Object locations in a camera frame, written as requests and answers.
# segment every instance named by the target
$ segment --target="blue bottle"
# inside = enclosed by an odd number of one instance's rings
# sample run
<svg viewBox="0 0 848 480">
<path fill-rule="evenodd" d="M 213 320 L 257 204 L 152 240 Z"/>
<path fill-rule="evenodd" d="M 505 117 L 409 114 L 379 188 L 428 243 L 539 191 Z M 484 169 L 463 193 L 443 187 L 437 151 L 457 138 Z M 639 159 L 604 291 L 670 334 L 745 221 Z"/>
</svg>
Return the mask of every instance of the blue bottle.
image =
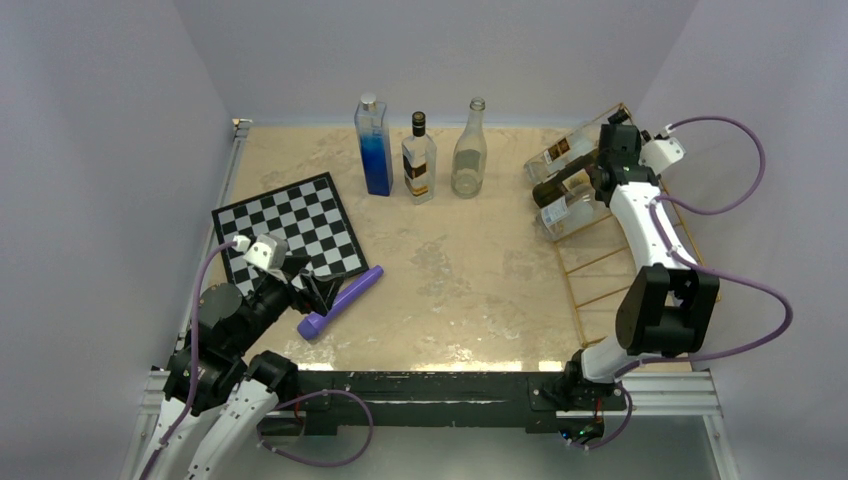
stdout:
<svg viewBox="0 0 848 480">
<path fill-rule="evenodd" d="M 365 169 L 365 186 L 371 195 L 388 197 L 392 193 L 392 150 L 386 104 L 378 102 L 373 93 L 365 93 L 359 100 L 354 123 Z"/>
</svg>

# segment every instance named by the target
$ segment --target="empty glass bottle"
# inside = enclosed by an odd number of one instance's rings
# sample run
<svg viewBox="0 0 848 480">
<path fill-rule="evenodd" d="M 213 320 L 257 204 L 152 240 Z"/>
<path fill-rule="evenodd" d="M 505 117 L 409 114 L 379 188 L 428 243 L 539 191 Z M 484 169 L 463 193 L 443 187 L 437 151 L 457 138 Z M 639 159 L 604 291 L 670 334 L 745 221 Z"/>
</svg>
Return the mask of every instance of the empty glass bottle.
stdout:
<svg viewBox="0 0 848 480">
<path fill-rule="evenodd" d="M 483 110 L 486 102 L 480 97 L 471 100 L 471 111 L 465 131 L 456 142 L 451 166 L 451 189 L 460 198 L 472 198 L 480 193 L 486 171 L 486 138 L 483 137 Z"/>
<path fill-rule="evenodd" d="M 588 183 L 577 185 L 536 214 L 536 223 L 550 240 L 559 240 L 578 229 L 600 220 L 609 210 L 595 200 L 595 190 Z"/>
<path fill-rule="evenodd" d="M 595 150 L 595 142 L 589 140 L 584 128 L 580 127 L 560 138 L 557 143 L 546 148 L 542 153 L 527 160 L 524 171 L 527 178 L 537 185 L 550 175 L 565 168 L 566 165 L 583 155 Z"/>
</svg>

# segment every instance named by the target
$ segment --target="purple object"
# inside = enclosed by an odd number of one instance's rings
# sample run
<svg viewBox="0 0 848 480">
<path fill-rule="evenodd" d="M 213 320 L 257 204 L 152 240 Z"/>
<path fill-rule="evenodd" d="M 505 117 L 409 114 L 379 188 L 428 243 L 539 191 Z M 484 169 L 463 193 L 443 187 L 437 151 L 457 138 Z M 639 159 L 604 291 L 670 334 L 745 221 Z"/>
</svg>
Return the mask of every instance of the purple object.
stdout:
<svg viewBox="0 0 848 480">
<path fill-rule="evenodd" d="M 333 308 L 330 309 L 326 317 L 322 317 L 314 312 L 310 313 L 297 326 L 297 332 L 306 340 L 312 340 L 317 337 L 342 310 L 371 288 L 371 285 L 377 283 L 377 280 L 382 276 L 383 267 L 379 265 L 363 273 L 347 288 L 339 292 L 336 296 L 336 301 L 333 303 Z"/>
</svg>

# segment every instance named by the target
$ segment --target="bottle cap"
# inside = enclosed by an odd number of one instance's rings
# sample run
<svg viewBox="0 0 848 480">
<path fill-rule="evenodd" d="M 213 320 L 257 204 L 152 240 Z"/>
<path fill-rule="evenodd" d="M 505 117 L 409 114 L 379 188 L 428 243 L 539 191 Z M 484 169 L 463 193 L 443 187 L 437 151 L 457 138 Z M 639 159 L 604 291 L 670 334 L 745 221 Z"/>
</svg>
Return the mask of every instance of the bottle cap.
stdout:
<svg viewBox="0 0 848 480">
<path fill-rule="evenodd" d="M 424 112 L 415 112 L 412 114 L 412 134 L 416 137 L 423 137 L 426 131 L 425 123 L 427 117 Z"/>
<path fill-rule="evenodd" d="M 359 101 L 364 105 L 374 105 L 377 102 L 377 95 L 370 92 L 363 93 L 362 96 L 359 97 Z"/>
</svg>

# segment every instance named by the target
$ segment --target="bottle lying in rack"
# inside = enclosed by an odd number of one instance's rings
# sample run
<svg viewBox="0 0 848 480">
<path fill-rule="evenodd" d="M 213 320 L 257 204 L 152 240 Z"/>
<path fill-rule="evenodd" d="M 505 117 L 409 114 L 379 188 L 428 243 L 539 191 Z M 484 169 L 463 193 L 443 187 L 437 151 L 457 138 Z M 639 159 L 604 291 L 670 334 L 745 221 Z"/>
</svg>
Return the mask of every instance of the bottle lying in rack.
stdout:
<svg viewBox="0 0 848 480">
<path fill-rule="evenodd" d="M 598 120 L 592 120 L 575 128 L 556 143 L 527 160 L 524 163 L 524 172 L 533 185 L 545 181 L 578 158 L 594 152 L 597 144 L 590 137 L 594 136 L 592 130 L 598 125 Z M 610 124 L 624 123 L 628 120 L 630 120 L 630 114 L 625 108 L 619 108 L 607 117 L 607 122 Z"/>
<path fill-rule="evenodd" d="M 540 209 L 536 223 L 548 239 L 559 240 L 606 214 L 589 178 L 594 162 L 595 153 L 583 155 L 533 187 L 533 201 Z"/>
</svg>

